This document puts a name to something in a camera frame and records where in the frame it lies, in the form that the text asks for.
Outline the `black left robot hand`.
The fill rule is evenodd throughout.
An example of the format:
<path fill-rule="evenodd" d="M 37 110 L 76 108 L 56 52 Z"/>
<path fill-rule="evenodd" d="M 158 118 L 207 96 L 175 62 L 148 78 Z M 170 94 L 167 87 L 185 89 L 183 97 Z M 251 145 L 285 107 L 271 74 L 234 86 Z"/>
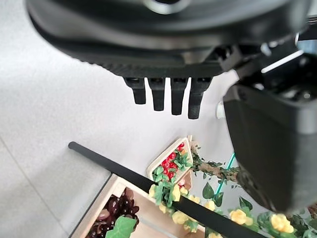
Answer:
<path fill-rule="evenodd" d="M 28 0 L 36 31 L 55 48 L 124 78 L 135 102 L 145 83 L 155 110 L 197 119 L 213 77 L 234 70 L 223 97 L 241 186 L 279 212 L 317 201 L 317 56 L 298 48 L 310 0 Z"/>

